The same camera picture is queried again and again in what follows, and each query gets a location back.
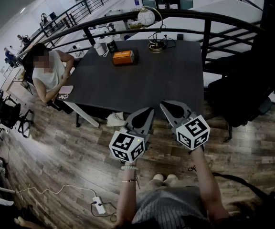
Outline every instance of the smartphone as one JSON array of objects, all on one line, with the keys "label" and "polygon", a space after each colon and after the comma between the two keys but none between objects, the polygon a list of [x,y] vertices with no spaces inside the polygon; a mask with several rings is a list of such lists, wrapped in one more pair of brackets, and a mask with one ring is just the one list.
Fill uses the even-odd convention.
[{"label": "smartphone", "polygon": [[59,93],[60,94],[70,94],[73,90],[74,86],[63,86],[61,87]]}]

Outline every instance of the dark gray table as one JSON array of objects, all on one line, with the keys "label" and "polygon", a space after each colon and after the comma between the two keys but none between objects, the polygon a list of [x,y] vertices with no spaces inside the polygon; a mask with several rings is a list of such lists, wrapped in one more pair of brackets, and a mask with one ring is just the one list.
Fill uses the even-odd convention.
[{"label": "dark gray table", "polygon": [[137,48],[138,64],[114,66],[111,54],[104,58],[91,48],[67,82],[74,89],[66,102],[125,113],[153,107],[155,116],[163,117],[159,103],[175,100],[202,114],[203,69],[199,43],[176,41],[176,47],[160,53],[148,49],[148,40],[116,44],[119,50]]}]

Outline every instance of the white cube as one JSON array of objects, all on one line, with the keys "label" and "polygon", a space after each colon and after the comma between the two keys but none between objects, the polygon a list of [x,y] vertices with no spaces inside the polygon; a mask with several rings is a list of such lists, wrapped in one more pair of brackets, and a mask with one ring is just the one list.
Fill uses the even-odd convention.
[{"label": "white cube", "polygon": [[199,115],[195,119],[178,127],[176,132],[177,141],[190,150],[194,150],[209,140],[210,127],[204,118]]},{"label": "white cube", "polygon": [[115,158],[132,163],[145,151],[142,137],[115,131],[109,148]]}]

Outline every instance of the lamp base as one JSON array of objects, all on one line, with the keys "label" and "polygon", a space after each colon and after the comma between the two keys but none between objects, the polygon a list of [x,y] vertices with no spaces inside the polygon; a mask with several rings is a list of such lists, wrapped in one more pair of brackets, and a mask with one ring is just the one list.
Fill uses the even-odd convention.
[{"label": "lamp base", "polygon": [[163,41],[154,42],[148,44],[149,50],[152,52],[160,52],[166,48],[166,44]]}]

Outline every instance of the orange tissue box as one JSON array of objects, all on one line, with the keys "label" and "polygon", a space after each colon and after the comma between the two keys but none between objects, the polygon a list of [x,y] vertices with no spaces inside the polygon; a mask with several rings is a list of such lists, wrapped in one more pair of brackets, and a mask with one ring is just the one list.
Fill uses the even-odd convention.
[{"label": "orange tissue box", "polygon": [[133,61],[134,61],[134,54],[132,50],[114,53],[114,56],[113,56],[114,65],[133,63]]}]

